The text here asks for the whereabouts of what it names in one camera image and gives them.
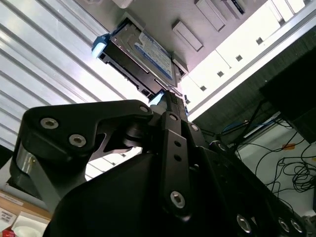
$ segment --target red object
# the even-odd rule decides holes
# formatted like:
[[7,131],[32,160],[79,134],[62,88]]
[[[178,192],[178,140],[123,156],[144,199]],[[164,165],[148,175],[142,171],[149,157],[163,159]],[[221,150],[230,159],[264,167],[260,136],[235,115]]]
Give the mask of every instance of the red object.
[[295,143],[290,143],[290,144],[287,144],[287,145],[283,145],[282,146],[282,150],[294,150],[295,149]]
[[13,231],[2,231],[2,237],[15,237],[15,233]]

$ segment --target corrugated metal wall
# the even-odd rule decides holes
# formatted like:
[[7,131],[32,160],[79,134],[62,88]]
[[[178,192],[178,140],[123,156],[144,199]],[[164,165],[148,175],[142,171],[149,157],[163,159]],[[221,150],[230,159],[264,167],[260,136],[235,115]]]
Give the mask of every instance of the corrugated metal wall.
[[36,106],[125,99],[92,42],[106,33],[71,0],[0,1],[0,144],[13,149]]

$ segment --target wire bundle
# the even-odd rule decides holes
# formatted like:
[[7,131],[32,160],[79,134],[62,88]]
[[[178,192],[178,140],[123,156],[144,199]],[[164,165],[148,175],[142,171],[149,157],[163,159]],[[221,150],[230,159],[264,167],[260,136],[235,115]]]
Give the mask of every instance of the wire bundle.
[[[315,186],[315,175],[316,175],[316,166],[312,165],[308,162],[306,162],[304,159],[307,158],[314,158],[315,156],[310,156],[310,157],[304,157],[304,152],[310,147],[311,145],[308,145],[302,152],[300,157],[283,157],[280,159],[277,164],[276,164],[276,172],[275,172],[275,177],[274,180],[267,184],[267,185],[273,185],[272,186],[272,191],[274,190],[275,184],[278,184],[278,190],[274,192],[275,194],[279,194],[282,191],[285,190],[295,190],[298,193],[303,193],[306,192],[310,189],[313,189]],[[300,161],[294,161],[287,163],[285,165],[284,161],[286,159],[297,159],[300,158]],[[278,178],[281,176],[281,174],[287,175],[287,176],[292,176],[292,183],[293,183],[293,188],[286,188],[286,189],[280,189],[281,188],[281,183],[278,180]]]
[[267,112],[267,111],[264,111],[262,109],[262,105],[264,103],[266,103],[267,101],[266,100],[263,100],[259,103],[258,107],[256,108],[255,112],[253,113],[253,115],[251,116],[251,119],[249,121],[245,121],[245,122],[239,122],[239,121],[236,121],[236,122],[233,122],[229,125],[227,125],[223,130],[222,132],[220,133],[215,133],[215,132],[212,132],[212,131],[208,131],[206,129],[203,129],[203,128],[200,128],[202,133],[206,134],[206,135],[209,135],[209,136],[218,136],[218,137],[222,137],[222,136],[226,136],[228,134],[231,134],[233,132],[236,132],[242,128],[245,128],[242,132],[242,134],[240,134],[235,140],[239,142],[242,140],[241,138],[249,131],[250,128],[254,128],[254,127],[257,127],[257,126],[267,126],[267,125],[270,125],[270,124],[273,124],[273,123],[276,123],[280,126],[283,126],[287,129],[293,129],[292,126],[290,126],[289,124],[282,124],[281,122],[279,122],[279,117],[275,118],[274,120],[271,120],[269,122],[266,122],[266,123],[259,123],[259,124],[254,124],[254,120],[259,117],[260,115],[262,114],[267,114],[270,116],[270,114]]
[[297,144],[293,144],[293,145],[290,145],[290,146],[288,145],[288,144],[290,144],[290,142],[293,140],[293,138],[297,135],[297,133],[298,133],[298,132],[296,132],[296,133],[290,138],[290,140],[288,140],[288,142],[287,142],[282,148],[278,148],[278,149],[275,149],[275,150],[271,150],[271,149],[266,148],[266,147],[264,147],[264,146],[258,145],[258,146],[260,146],[260,147],[266,148],[267,150],[269,150],[269,152],[266,153],[263,157],[261,157],[260,160],[258,161],[257,166],[256,166],[256,170],[255,170],[255,175],[257,175],[257,171],[258,171],[259,164],[260,164],[261,161],[264,159],[264,157],[266,157],[268,154],[270,154],[270,153],[272,153],[272,152],[280,152],[280,151],[283,151],[285,148],[289,148],[289,147],[292,147],[292,146],[297,146],[297,145],[301,144],[302,142],[304,142],[304,139],[303,139],[302,141],[300,141],[300,142],[297,143]]

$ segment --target robotic arm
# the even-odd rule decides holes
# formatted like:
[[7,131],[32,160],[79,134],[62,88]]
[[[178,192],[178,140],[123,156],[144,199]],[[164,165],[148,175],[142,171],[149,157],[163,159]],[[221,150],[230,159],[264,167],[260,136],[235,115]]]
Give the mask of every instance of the robotic arm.
[[[90,160],[132,147],[142,153],[86,182]],[[300,217],[224,144],[208,145],[168,91],[150,108],[114,101],[28,110],[10,172],[54,213],[45,237],[306,236]]]

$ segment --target ceiling panel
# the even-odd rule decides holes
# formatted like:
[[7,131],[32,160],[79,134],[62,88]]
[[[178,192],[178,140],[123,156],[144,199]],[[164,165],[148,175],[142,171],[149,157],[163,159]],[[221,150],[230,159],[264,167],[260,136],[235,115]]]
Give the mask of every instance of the ceiling panel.
[[257,40],[261,38],[263,43],[279,28],[279,22],[264,4],[216,50],[231,67],[241,68],[263,51]]
[[[225,97],[228,93],[234,90],[242,82],[247,80],[266,63],[285,50],[295,40],[310,30],[315,24],[316,1],[311,1],[288,22],[282,24],[282,27],[275,31],[271,36],[267,37],[260,45],[256,45],[256,38],[260,36],[260,34],[258,34],[260,33],[260,27],[257,31],[254,30],[254,35],[251,35],[252,33],[248,32],[250,34],[249,39],[252,38],[252,41],[249,44],[243,43],[241,40],[241,44],[238,45],[233,40],[228,39],[227,41],[230,41],[230,43],[227,44],[227,48],[220,45],[217,48],[217,51],[231,66],[230,78],[214,91],[205,90],[203,92],[203,94],[198,98],[200,102],[190,109],[189,120],[195,120],[204,111]],[[237,60],[238,55],[242,56],[240,61]]]
[[287,0],[272,0],[272,2],[278,8],[285,21],[288,21],[294,15],[294,11],[291,9]]
[[[86,0],[76,1],[109,31],[116,28],[125,12],[112,0],[103,0],[99,4],[89,4]],[[214,11],[209,8],[210,14],[207,10],[202,12],[198,8],[197,0],[135,0],[128,11],[137,16],[145,25],[145,30],[165,49],[175,51],[191,71],[267,0],[238,0],[245,11],[239,19],[233,16],[224,1],[206,1],[210,1],[215,9]],[[220,31],[207,18],[216,12],[225,22]],[[181,21],[202,44],[201,49],[194,49],[172,30],[178,21]]]
[[207,89],[214,89],[222,84],[230,73],[230,66],[217,52],[210,53],[196,68],[190,72],[190,78]]
[[294,13],[299,12],[305,6],[303,0],[287,0],[289,6],[292,8]]

